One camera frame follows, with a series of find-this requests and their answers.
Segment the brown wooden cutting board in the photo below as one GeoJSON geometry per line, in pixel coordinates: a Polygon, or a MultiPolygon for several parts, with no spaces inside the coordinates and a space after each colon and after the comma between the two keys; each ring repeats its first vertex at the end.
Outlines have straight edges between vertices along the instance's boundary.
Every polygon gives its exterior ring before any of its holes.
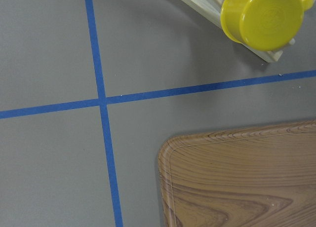
{"type": "Polygon", "coordinates": [[[313,227],[316,122],[168,139],[158,154],[168,227],[313,227]]]}

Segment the yellow plastic cup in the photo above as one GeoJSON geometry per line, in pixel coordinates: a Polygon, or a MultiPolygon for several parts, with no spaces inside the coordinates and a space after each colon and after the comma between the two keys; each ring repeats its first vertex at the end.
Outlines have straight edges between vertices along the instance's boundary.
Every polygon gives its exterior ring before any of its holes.
{"type": "Polygon", "coordinates": [[[313,5],[314,0],[224,0],[221,27],[234,42],[274,51],[295,37],[313,5]]]}

